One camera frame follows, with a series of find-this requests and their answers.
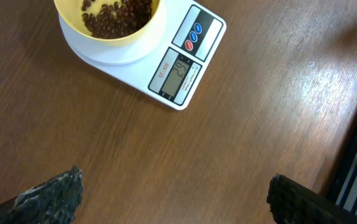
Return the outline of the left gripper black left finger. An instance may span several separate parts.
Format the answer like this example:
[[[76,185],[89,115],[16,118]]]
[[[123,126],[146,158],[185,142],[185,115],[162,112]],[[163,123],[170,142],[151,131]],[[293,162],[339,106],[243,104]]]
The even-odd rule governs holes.
[[[72,223],[83,200],[83,173],[74,166],[0,204],[0,223]]]

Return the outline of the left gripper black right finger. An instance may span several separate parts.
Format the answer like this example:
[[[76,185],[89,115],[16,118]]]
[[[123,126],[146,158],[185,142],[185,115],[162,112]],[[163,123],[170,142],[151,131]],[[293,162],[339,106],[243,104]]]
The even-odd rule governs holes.
[[[357,224],[357,216],[288,177],[269,182],[267,203],[277,224]]]

